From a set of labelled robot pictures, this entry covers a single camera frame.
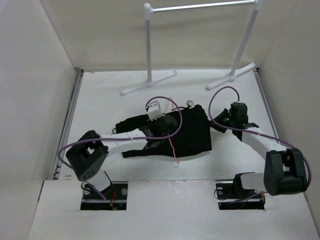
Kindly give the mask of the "black trousers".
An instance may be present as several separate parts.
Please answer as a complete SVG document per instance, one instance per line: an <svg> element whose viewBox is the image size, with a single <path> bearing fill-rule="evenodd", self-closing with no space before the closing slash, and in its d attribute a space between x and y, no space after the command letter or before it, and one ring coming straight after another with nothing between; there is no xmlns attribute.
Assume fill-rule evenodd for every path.
<svg viewBox="0 0 320 240"><path fill-rule="evenodd" d="M196 104L193 107L181 107L182 126L177 134L171 137L175 148L176 157L183 158L195 156L202 152L212 150L211 124L203 107ZM176 130L180 124L178 111L172 111L166 115L174 117L178 121ZM127 118L115 125L116 133L130 132L145 126L150 121L148 115L138 115ZM173 157L172 148L167 139L155 141L156 147L146 147L143 150L130 150L122 153L124 158L144 156L167 156Z"/></svg>

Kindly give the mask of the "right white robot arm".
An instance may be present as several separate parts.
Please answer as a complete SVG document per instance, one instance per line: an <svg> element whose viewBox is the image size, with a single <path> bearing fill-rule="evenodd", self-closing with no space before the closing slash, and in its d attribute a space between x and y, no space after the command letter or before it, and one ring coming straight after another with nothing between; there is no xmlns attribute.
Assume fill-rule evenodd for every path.
<svg viewBox="0 0 320 240"><path fill-rule="evenodd" d="M303 153L293 146L283 146L279 139L264 134L256 123L249 122L245 103L233 102L230 109L225 108L211 120L214 129L221 133L231 130L264 159L262 191L278 196L294 195L308 189Z"/></svg>

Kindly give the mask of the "pink wire hanger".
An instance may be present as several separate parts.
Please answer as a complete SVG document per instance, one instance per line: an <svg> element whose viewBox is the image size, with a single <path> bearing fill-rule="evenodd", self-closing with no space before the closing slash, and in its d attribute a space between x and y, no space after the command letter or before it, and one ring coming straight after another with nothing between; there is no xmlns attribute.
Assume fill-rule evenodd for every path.
<svg viewBox="0 0 320 240"><path fill-rule="evenodd" d="M174 104L170 100L168 100L167 101L167 105L165 107L164 115L166 115L169 112L172 112L173 110L174 110ZM171 138L168 139L168 142L169 142L169 144L171 146L171 149L172 149L172 154L173 154L173 158L174 158L174 161L175 161L175 167L177 168L179 166L179 164L180 164L180 160L176 156L176 150L175 150L175 147L174 147L174 145L172 143Z"/></svg>

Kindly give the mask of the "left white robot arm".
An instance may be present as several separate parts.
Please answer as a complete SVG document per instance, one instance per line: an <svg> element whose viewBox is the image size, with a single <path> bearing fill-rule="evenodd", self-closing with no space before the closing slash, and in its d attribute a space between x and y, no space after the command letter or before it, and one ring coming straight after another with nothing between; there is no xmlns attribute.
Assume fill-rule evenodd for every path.
<svg viewBox="0 0 320 240"><path fill-rule="evenodd" d="M100 176L103 174L101 167L108 156L154 149L165 139L177 134L181 127L181 119L176 120L167 114L128 132L102 136L90 130L68 146L65 156L77 179L86 183L89 191L95 192L99 200L106 200L112 195L112 186Z"/></svg>

